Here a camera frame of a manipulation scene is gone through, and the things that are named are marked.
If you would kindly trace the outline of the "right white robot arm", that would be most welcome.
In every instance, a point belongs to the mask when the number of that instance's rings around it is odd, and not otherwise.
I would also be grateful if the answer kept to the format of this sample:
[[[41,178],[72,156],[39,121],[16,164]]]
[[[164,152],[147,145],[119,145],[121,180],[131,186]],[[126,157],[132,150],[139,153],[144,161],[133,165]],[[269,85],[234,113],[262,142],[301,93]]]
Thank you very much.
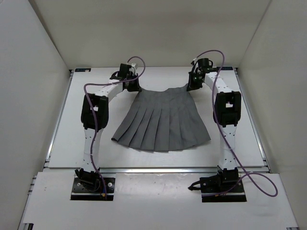
[[[217,166],[219,177],[215,179],[215,187],[226,192],[232,187],[232,182],[239,178],[233,151],[236,128],[241,118],[241,93],[227,86],[208,58],[196,58],[191,64],[187,90],[200,89],[203,84],[212,90],[213,120],[220,131],[220,156]]]

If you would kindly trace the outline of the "grey pleated skirt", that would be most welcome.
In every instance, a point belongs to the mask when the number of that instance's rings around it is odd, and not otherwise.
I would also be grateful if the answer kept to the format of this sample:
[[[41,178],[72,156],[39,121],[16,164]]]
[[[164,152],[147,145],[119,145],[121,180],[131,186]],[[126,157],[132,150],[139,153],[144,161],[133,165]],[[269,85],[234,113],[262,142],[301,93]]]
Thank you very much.
[[[112,141],[150,152],[182,151],[211,141],[187,86],[139,92]]]

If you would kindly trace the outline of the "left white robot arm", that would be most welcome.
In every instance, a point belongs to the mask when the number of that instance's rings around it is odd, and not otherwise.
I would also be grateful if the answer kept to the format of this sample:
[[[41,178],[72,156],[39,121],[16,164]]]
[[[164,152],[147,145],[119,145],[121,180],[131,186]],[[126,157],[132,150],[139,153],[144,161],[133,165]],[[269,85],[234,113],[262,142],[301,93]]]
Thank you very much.
[[[140,92],[138,64],[122,63],[119,70],[114,72],[108,83],[84,85],[84,100],[81,112],[81,123],[85,133],[85,144],[83,163],[78,172],[88,173],[83,180],[84,186],[94,191],[100,186],[99,174],[99,147],[103,130],[109,120],[109,103],[119,93],[127,90],[129,92]]]

